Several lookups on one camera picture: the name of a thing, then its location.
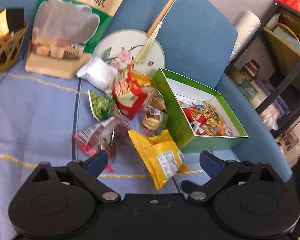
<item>blue sofa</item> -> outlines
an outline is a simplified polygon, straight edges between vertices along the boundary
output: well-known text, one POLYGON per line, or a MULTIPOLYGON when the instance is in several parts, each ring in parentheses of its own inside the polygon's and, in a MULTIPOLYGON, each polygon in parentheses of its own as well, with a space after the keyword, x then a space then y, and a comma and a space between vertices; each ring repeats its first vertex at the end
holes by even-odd
MULTIPOLYGON (((166 1, 124 0, 104 36, 120 29, 146 31, 166 1)), ((31 23, 36 2, 0 0, 0 10, 25 7, 26 19, 31 23)), ((232 24, 208 0, 177 0, 157 40, 165 52, 166 68, 218 90, 247 131, 247 140, 214 154, 223 159, 268 162, 287 181, 291 170, 273 137, 223 73, 236 37, 232 24)), ((88 82, 78 79, 26 73, 22 58, 10 71, 0 74, 0 239, 14 235, 7 207, 37 163, 48 160, 60 166, 72 159, 87 158, 71 140, 71 133, 94 124, 85 93, 91 88, 88 82)), ((116 178, 105 171, 99 179, 122 195, 156 193, 136 156, 131 151, 119 154, 116 178)), ((199 184, 209 180, 198 160, 198 153, 186 155, 192 172, 179 174, 159 193, 181 192, 179 183, 184 179, 199 184)))

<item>white bag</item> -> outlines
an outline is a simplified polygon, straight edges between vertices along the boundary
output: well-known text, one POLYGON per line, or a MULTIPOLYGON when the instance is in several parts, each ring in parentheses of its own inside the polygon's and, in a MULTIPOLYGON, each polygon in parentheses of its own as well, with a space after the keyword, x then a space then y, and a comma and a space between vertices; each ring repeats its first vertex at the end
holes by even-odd
POLYGON ((77 71, 78 78, 87 80, 102 91, 112 88, 117 75, 118 70, 99 57, 92 57, 77 71))

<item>metal screw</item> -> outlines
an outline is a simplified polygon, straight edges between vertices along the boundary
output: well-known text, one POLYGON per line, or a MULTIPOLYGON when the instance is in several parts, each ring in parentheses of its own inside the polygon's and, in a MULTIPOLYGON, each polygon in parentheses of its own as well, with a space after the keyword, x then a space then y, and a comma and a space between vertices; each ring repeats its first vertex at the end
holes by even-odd
POLYGON ((102 197, 105 200, 115 200, 119 197, 119 195, 116 192, 108 191, 102 194, 102 197))
POLYGON ((206 198, 206 194, 201 191, 194 191, 190 194, 190 197, 195 200, 203 200, 206 198))

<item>pink flower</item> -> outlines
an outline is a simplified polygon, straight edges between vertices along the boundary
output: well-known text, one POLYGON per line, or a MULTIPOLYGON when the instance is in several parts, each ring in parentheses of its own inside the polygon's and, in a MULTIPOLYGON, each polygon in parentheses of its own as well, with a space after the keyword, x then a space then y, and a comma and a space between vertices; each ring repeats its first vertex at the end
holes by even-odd
POLYGON ((119 69, 119 68, 121 67, 121 65, 120 65, 119 62, 114 63, 113 66, 114 66, 116 69, 119 69))
POLYGON ((130 52, 126 51, 126 50, 122 50, 118 53, 117 58, 121 61, 121 62, 126 62, 127 59, 130 59, 130 52))

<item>wooden fan handle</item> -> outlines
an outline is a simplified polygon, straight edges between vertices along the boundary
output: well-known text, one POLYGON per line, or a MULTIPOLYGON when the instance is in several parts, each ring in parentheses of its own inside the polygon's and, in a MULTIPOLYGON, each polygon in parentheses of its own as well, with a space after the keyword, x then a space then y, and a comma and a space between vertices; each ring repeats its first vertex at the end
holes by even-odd
POLYGON ((166 5, 162 8, 161 12, 159 13, 159 15, 157 16, 157 18, 155 19, 155 21, 153 22, 153 24, 151 25, 150 29, 148 30, 146 36, 150 37, 151 34, 153 33, 154 29, 156 28, 156 26, 158 25, 158 23, 161 21, 162 17, 165 15, 165 13, 167 12, 167 10, 170 8, 170 6, 172 5, 172 3, 175 0, 169 0, 166 5))

